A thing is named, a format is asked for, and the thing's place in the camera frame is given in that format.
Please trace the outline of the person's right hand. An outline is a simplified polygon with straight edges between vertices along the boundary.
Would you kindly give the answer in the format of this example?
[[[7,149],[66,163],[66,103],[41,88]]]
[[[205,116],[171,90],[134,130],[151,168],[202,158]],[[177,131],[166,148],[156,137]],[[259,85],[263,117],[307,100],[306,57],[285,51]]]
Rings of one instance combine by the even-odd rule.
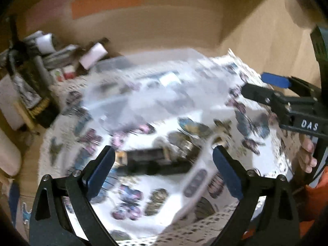
[[[314,144],[312,140],[304,134],[299,135],[300,149],[297,153],[297,159],[301,169],[310,174],[317,166],[317,159],[312,156],[314,152]]]

